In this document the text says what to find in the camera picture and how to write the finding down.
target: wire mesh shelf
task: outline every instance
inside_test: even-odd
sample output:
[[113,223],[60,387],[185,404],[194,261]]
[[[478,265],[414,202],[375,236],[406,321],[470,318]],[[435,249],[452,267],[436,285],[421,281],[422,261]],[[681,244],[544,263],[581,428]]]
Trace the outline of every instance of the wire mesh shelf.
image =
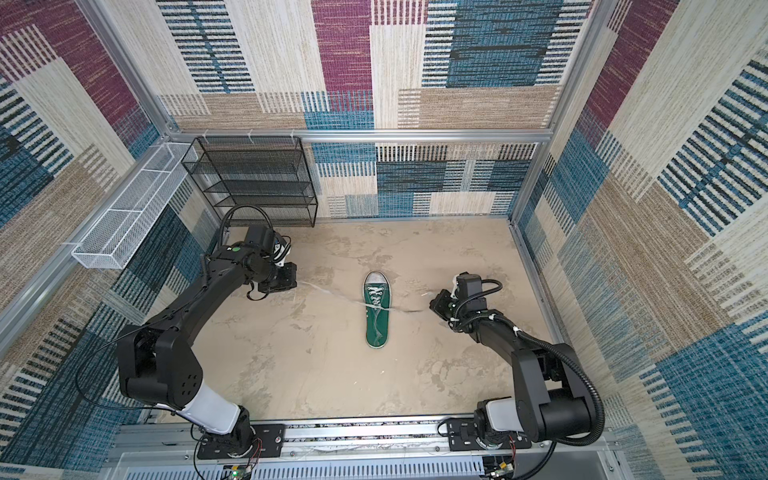
[[155,151],[72,251],[82,266],[122,270],[128,265],[187,176],[181,161],[197,156],[189,146],[166,143]]
[[[184,168],[220,217],[237,205],[262,207],[274,226],[314,227],[317,195],[299,138],[198,137]],[[238,210],[231,225],[262,223],[253,209]]]

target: white wire basket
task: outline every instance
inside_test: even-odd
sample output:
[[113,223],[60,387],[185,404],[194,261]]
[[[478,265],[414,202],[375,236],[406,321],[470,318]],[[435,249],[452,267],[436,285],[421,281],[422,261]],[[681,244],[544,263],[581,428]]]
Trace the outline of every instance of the white wire basket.
[[197,159],[189,146],[166,143],[155,151],[72,251],[82,266],[122,270],[128,265],[186,177],[182,158]]

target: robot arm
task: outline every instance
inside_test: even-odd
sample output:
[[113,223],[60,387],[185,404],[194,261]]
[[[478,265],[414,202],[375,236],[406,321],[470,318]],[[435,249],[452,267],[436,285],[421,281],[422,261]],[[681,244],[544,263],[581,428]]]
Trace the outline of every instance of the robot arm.
[[230,456],[250,449],[248,411],[206,385],[191,347],[221,303],[242,285],[250,284],[253,291],[258,284],[265,294],[296,287],[296,265],[281,266],[288,248],[271,228],[250,227],[244,242],[219,247],[210,262],[203,258],[202,275],[165,310],[143,326],[125,326],[117,350],[122,394],[175,410],[203,427]]
[[[533,442],[556,440],[569,445],[588,445],[602,434],[604,413],[600,396],[584,374],[574,350],[566,343],[551,345],[519,329],[497,310],[488,310],[485,295],[499,291],[501,284],[483,280],[479,275],[462,273],[455,280],[453,292],[443,290],[430,304],[456,332],[467,333],[477,343],[493,349],[512,367],[515,399],[505,404],[507,416],[516,413],[522,431]],[[498,287],[485,292],[483,283]],[[548,390],[545,380],[561,382],[562,387]],[[478,438],[484,445],[505,437],[499,425],[501,409],[494,402],[481,402],[475,412]],[[570,435],[589,432],[579,439]]]

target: green sneaker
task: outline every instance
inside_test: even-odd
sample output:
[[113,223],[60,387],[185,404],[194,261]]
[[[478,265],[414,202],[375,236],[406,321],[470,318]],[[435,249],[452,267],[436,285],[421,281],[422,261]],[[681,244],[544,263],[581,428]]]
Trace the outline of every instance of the green sneaker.
[[379,271],[372,271],[362,285],[362,297],[366,302],[366,340],[375,349],[380,349],[389,336],[389,282]]

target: beige floor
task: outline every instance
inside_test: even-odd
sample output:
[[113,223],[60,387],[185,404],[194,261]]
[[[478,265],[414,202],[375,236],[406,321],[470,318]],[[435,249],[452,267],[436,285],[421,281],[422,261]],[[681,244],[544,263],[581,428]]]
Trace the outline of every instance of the beige floor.
[[[502,281],[489,306],[550,339],[505,220],[278,230],[293,238],[298,288],[263,302],[238,290],[194,345],[206,382],[252,419],[471,412],[479,400],[511,395],[511,367],[429,311],[463,271]],[[393,306],[405,311],[390,313],[381,349],[367,345],[357,303],[370,270],[387,275]]]

